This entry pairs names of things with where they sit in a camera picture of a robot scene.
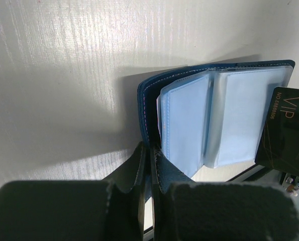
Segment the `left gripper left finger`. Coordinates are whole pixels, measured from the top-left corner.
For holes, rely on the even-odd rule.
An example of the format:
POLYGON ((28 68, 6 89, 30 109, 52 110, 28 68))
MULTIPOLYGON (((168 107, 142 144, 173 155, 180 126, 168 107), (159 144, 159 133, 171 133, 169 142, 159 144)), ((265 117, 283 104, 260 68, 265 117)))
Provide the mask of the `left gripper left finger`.
POLYGON ((0 240, 142 240, 146 147, 103 180, 12 181, 0 188, 0 240))

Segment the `black VIP credit card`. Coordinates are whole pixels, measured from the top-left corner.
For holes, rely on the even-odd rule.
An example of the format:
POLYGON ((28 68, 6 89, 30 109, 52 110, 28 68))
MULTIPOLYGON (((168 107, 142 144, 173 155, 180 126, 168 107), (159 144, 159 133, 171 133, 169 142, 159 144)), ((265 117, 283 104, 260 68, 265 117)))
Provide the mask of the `black VIP credit card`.
POLYGON ((299 89, 274 89, 255 163, 299 176, 299 89))

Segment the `blue leather card holder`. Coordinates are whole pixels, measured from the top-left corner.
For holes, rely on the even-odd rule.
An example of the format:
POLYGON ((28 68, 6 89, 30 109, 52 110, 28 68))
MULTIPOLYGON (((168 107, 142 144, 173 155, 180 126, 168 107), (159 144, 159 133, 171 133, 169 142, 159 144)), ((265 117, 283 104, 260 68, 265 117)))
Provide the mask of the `blue leather card holder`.
POLYGON ((277 87, 287 87, 295 62, 209 63, 152 76, 137 89, 147 146, 185 176, 254 160, 277 87))

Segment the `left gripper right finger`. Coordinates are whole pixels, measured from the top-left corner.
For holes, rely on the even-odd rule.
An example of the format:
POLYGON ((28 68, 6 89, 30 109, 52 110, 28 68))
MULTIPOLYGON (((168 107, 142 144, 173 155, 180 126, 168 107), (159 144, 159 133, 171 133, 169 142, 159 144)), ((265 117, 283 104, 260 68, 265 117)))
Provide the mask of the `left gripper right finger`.
POLYGON ((299 212, 280 187, 194 182, 150 149, 155 240, 299 240, 299 212))

